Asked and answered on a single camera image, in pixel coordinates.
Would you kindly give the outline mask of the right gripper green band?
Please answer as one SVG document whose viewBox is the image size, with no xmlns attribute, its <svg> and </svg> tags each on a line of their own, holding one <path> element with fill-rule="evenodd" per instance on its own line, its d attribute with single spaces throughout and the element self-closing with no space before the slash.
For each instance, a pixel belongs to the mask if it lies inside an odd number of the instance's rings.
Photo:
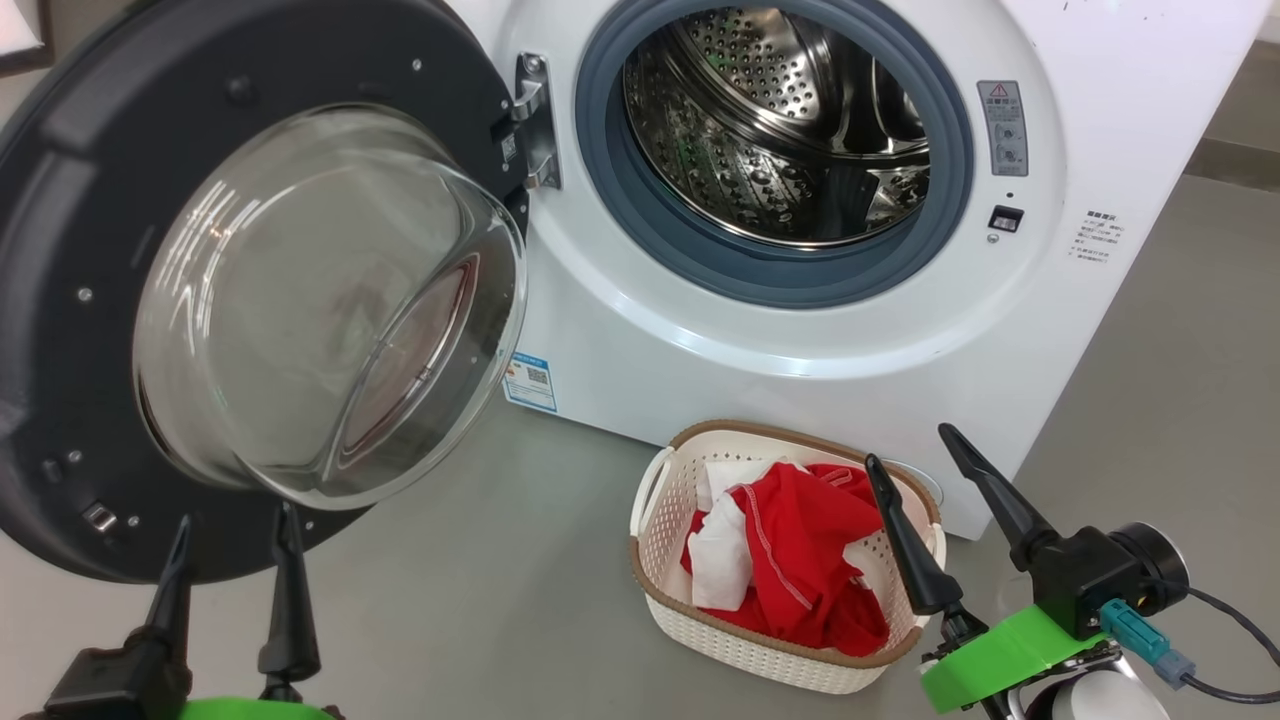
<svg viewBox="0 0 1280 720">
<path fill-rule="evenodd" d="M 960 429 L 941 423 L 938 434 L 960 474 L 978 488 L 991 510 L 1009 542 L 1012 565 L 1029 571 L 1037 553 L 1061 536 Z M 874 454 L 867 456 L 865 471 L 913 612 L 942 616 L 937 657 L 922 674 L 922 688 L 937 714 L 978 705 L 1070 659 L 1110 646 L 1108 635 L 1098 628 L 1088 628 L 1078 639 L 1036 605 L 993 626 L 984 624 L 965 609 L 960 584 L 915 532 L 897 486 Z"/>
</svg>

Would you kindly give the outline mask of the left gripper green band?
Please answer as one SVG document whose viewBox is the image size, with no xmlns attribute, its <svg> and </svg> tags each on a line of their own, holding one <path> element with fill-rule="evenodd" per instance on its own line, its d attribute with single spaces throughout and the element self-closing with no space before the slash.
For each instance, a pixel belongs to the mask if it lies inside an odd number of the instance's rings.
<svg viewBox="0 0 1280 720">
<path fill-rule="evenodd" d="M 195 579 L 193 528 L 184 515 L 169 550 L 147 616 L 125 639 L 125 647 L 155 644 L 168 661 L 186 661 L 189 637 L 189 602 Z M 297 509 L 282 503 L 270 541 L 276 575 L 269 632 L 259 651 L 259 673 L 265 678 L 260 700 L 214 697 L 191 700 L 180 720 L 332 720 L 325 708 L 301 701 L 296 684 L 323 669 L 314 606 L 305 566 L 305 539 Z"/>
</svg>

